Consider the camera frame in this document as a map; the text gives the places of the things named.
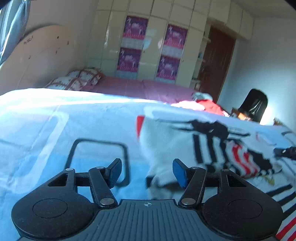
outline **brown wooden door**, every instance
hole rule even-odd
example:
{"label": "brown wooden door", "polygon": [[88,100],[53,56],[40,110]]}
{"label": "brown wooden door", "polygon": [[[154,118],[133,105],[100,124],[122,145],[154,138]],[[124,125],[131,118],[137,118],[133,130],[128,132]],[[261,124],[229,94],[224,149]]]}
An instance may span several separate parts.
{"label": "brown wooden door", "polygon": [[217,102],[232,58],[235,39],[220,30],[211,27],[198,79],[200,92],[208,93]]}

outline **plaid pillow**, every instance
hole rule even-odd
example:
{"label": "plaid pillow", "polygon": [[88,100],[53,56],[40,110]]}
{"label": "plaid pillow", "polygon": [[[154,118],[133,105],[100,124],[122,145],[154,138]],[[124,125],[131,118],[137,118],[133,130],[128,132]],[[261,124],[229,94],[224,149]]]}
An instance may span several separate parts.
{"label": "plaid pillow", "polygon": [[99,69],[97,68],[87,68],[82,70],[75,70],[70,72],[67,76],[72,78],[81,78],[88,81],[91,85],[96,85],[99,80],[106,77]]}
{"label": "plaid pillow", "polygon": [[80,78],[69,76],[59,77],[45,86],[47,89],[80,91],[88,82]]}

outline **mark on headboard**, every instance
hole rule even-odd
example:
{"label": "mark on headboard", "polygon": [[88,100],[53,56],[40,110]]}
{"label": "mark on headboard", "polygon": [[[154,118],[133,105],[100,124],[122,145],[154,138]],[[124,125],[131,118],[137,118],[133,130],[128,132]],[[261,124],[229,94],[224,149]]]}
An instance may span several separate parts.
{"label": "mark on headboard", "polygon": [[30,42],[33,39],[33,35],[31,37],[29,37],[26,41],[24,41],[24,45],[27,44],[28,42]]}

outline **wooden headboard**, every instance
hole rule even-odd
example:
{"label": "wooden headboard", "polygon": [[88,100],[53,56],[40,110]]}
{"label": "wooden headboard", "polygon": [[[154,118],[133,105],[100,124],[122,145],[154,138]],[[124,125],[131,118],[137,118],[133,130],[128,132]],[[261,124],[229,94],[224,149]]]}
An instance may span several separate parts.
{"label": "wooden headboard", "polygon": [[28,34],[0,66],[0,95],[16,89],[42,88],[76,67],[78,43],[63,26]]}

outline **black chair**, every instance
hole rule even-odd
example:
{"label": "black chair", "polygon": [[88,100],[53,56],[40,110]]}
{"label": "black chair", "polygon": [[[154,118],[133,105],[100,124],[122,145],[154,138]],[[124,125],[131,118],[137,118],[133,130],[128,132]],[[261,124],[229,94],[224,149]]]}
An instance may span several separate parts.
{"label": "black chair", "polygon": [[251,89],[238,111],[249,116],[253,121],[260,122],[267,103],[267,96],[262,91]]}

